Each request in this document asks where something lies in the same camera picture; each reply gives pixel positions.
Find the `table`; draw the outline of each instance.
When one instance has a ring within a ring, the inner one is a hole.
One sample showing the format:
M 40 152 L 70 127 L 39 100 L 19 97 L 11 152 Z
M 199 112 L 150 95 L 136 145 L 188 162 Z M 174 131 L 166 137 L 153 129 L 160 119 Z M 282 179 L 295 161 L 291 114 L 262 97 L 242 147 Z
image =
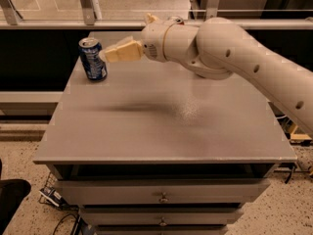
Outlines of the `table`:
M 140 32 L 92 32 L 108 46 Z M 237 75 L 203 79 L 174 63 L 78 60 L 34 162 L 97 234 L 224 234 L 296 161 L 266 98 Z

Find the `glass panel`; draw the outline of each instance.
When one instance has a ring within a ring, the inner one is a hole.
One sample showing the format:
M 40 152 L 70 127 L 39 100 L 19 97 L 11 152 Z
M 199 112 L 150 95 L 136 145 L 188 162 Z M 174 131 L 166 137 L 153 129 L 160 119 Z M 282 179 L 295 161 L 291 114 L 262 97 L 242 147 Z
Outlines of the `glass panel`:
M 204 0 L 196 0 L 200 8 Z M 313 0 L 220 0 L 217 16 L 229 19 L 295 19 L 311 17 Z
M 103 20 L 142 20 L 146 13 L 187 19 L 191 9 L 190 0 L 99 0 L 99 4 Z
M 24 20 L 83 20 L 79 0 L 12 0 Z

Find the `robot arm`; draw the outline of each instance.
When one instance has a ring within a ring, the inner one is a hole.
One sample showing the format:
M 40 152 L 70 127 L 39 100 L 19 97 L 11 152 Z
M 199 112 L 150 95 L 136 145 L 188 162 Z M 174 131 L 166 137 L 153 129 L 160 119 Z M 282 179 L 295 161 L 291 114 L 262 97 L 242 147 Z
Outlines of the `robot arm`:
M 153 19 L 137 47 L 137 59 L 143 50 L 151 60 L 176 62 L 203 77 L 225 79 L 237 73 L 313 137 L 313 73 L 270 51 L 231 21 L 213 18 L 193 27 Z

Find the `black chair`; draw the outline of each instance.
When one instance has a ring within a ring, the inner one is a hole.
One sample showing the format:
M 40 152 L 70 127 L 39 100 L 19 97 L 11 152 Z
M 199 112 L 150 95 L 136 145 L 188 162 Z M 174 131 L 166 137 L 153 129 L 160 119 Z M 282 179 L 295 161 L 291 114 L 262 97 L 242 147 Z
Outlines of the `black chair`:
M 0 234 L 3 234 L 24 197 L 30 184 L 22 179 L 0 180 Z

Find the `can label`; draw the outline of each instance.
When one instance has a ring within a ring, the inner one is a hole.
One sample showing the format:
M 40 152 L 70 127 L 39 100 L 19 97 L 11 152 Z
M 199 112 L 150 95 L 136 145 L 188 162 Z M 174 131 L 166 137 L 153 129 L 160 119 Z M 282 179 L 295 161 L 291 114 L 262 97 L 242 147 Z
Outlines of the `can label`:
M 102 50 L 100 42 L 91 37 L 79 41 L 79 56 L 86 75 L 90 80 L 100 81 L 107 77 L 106 63 L 99 58 Z

